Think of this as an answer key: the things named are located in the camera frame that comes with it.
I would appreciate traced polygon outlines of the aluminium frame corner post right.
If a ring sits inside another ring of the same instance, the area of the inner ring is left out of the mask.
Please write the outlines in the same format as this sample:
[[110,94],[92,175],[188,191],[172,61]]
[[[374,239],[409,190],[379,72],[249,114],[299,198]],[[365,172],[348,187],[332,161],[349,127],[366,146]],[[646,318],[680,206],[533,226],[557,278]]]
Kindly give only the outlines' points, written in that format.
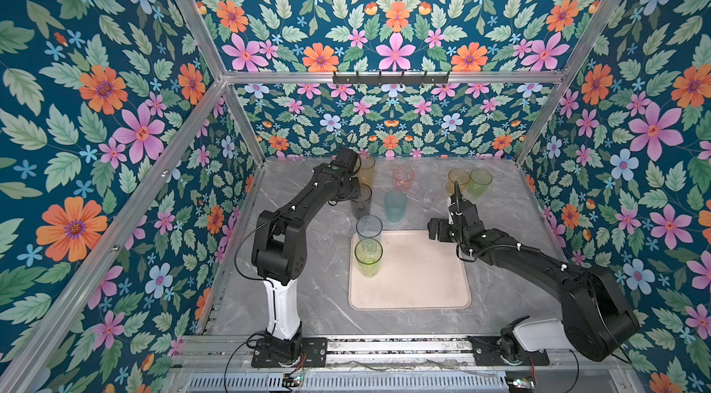
[[600,6],[596,13],[592,16],[591,22],[583,31],[579,42],[572,50],[572,54],[566,62],[563,69],[562,81],[555,86],[549,97],[539,111],[537,118],[531,125],[531,129],[527,133],[527,137],[523,142],[522,147],[515,157],[516,166],[520,169],[524,167],[526,159],[531,155],[533,147],[544,132],[544,128],[555,115],[555,111],[563,100],[566,92],[570,89],[573,80],[578,72],[583,68],[585,61],[593,50],[593,47],[609,24],[613,13],[618,9],[622,0],[601,0]]

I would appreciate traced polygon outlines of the blue tall plastic tumbler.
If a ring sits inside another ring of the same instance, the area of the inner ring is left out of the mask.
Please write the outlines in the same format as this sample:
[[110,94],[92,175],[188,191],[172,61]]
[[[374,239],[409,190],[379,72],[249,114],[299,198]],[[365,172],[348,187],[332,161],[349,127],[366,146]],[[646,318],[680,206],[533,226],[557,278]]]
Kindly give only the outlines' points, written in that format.
[[357,236],[360,239],[375,239],[381,240],[383,233],[383,221],[375,215],[364,215],[357,221]]

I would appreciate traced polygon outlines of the beige plastic tray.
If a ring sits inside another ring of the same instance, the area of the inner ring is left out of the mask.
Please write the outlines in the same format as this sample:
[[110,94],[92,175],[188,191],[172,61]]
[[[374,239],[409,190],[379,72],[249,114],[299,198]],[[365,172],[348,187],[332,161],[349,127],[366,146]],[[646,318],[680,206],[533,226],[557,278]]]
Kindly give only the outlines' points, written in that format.
[[430,240],[425,230],[384,231],[383,248],[369,263],[357,259],[351,237],[348,300],[358,311],[460,310],[471,294],[453,243]]

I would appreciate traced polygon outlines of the aluminium left frame bar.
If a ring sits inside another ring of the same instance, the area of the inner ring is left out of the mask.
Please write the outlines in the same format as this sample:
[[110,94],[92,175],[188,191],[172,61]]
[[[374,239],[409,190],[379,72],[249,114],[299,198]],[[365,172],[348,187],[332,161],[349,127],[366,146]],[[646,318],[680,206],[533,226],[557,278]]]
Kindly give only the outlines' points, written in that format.
[[48,367],[70,328],[103,281],[129,235],[137,227],[157,193],[166,183],[167,175],[196,138],[196,133],[218,104],[227,84],[223,78],[208,89],[204,98],[192,110],[180,130],[168,143],[131,198],[109,225],[107,231],[88,254],[68,285],[63,289],[20,353],[1,376],[3,392],[28,392],[35,378]]

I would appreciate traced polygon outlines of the pink short plastic cup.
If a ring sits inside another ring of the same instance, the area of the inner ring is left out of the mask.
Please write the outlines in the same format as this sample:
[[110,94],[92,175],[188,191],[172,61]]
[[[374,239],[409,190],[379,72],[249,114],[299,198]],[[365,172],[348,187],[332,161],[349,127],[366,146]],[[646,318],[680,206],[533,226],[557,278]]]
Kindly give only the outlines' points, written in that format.
[[407,192],[410,191],[415,177],[415,171],[409,165],[399,165],[393,170],[394,188]]

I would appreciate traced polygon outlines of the amber short plastic cup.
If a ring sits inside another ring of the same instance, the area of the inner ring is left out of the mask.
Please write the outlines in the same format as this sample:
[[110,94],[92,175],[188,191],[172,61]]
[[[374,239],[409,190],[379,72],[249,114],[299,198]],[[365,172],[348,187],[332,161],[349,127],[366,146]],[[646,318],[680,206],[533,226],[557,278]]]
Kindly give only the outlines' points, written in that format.
[[455,186],[459,187],[462,194],[468,193],[470,188],[470,172],[466,169],[455,168],[448,172],[446,188],[450,196],[455,194]]

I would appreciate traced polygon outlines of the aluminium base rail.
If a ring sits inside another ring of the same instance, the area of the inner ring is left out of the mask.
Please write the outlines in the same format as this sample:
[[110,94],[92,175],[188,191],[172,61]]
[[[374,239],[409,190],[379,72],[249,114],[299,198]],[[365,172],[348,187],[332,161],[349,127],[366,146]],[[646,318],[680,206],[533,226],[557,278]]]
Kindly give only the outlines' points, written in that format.
[[189,337],[166,392],[642,392],[631,365],[540,350],[517,363],[491,337],[329,336],[295,363],[271,363],[244,336]]

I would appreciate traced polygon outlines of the green tall plastic tumbler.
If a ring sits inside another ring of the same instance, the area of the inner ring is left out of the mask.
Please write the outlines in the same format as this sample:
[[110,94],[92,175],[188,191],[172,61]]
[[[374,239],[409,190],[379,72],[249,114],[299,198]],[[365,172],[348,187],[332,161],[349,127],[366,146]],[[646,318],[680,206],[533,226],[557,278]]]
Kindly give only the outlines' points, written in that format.
[[354,256],[363,276],[372,278],[380,272],[383,246],[377,239],[362,239],[355,245]]

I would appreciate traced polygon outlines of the yellow tall plastic tumbler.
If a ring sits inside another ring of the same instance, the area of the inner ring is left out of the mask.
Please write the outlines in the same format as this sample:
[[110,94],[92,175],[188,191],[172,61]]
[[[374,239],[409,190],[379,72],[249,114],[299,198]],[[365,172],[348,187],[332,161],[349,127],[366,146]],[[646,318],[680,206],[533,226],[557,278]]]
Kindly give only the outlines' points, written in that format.
[[376,174],[376,159],[370,154],[361,154],[359,159],[360,168],[357,173],[359,182],[373,187]]

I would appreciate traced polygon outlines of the black hook rail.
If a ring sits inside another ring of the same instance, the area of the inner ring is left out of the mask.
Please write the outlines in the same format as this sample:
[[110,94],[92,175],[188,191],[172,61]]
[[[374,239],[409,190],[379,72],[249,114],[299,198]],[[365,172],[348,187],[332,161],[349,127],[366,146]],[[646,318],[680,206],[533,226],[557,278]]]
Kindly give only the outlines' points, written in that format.
[[365,86],[380,86],[380,85],[405,85],[418,87],[422,85],[440,85],[449,82],[450,74],[448,73],[418,73],[418,72],[349,72],[349,73],[333,73],[331,80],[333,84],[344,85],[365,85]]

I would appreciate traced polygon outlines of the aluminium frame corner post left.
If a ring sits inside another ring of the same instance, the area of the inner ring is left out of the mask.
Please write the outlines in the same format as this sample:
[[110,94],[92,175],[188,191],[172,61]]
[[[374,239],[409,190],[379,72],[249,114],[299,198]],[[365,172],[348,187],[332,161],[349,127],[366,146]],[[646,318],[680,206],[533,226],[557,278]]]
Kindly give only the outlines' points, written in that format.
[[175,0],[175,3],[197,44],[198,50],[206,61],[207,69],[212,79],[216,82],[218,87],[227,89],[225,102],[233,113],[237,127],[241,131],[244,142],[257,169],[262,168],[265,161],[265,154],[258,144],[255,131],[248,120],[246,110],[241,102],[239,102],[236,90],[232,84],[226,81],[227,68],[218,53],[217,46],[207,29],[204,18],[198,11],[196,0]]

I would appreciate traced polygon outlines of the aluminium top frame bar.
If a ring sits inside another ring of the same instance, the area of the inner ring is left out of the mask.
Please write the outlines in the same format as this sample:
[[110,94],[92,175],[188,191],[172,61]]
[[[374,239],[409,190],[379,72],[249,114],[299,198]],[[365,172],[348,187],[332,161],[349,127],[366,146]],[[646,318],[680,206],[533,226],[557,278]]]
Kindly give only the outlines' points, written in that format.
[[466,83],[548,83],[560,84],[564,74],[557,71],[531,72],[335,72],[335,73],[297,73],[297,72],[227,72],[222,80],[227,84],[346,84],[379,86],[385,84],[403,84],[406,86],[466,84]]

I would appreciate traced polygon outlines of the aluminium frame bar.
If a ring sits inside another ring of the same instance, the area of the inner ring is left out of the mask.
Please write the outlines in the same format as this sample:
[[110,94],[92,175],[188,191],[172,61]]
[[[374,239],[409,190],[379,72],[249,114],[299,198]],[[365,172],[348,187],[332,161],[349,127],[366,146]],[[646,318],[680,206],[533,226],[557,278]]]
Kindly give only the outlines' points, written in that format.
[[557,71],[531,72],[335,72],[335,73],[297,73],[297,72],[227,72],[222,80],[227,84],[346,84],[379,86],[385,84],[403,84],[406,86],[466,84],[466,83],[548,83],[560,84],[564,74]]
[[196,133],[218,104],[227,84],[223,78],[208,89],[204,98],[192,110],[180,130],[168,143],[131,198],[109,225],[107,231],[88,254],[68,285],[63,289],[20,353],[1,376],[3,392],[28,392],[35,378],[48,367],[70,328],[103,281],[129,235],[137,227],[157,193],[166,183],[167,175],[196,138]]

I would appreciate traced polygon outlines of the grey smoked plastic tumbler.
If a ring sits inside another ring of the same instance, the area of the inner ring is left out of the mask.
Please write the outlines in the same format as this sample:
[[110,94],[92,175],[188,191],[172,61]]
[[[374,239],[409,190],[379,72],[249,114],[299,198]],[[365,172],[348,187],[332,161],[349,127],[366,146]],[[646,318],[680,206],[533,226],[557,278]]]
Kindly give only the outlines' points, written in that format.
[[361,183],[358,193],[350,199],[350,206],[355,219],[360,220],[370,215],[371,200],[372,188],[367,184]]

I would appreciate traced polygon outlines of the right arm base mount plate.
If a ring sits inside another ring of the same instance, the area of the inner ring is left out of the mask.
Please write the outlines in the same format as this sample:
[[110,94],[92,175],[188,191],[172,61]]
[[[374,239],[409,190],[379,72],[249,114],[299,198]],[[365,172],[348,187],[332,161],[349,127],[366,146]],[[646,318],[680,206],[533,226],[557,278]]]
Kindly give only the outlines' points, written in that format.
[[545,350],[527,352],[509,336],[468,336],[478,366],[549,366]]

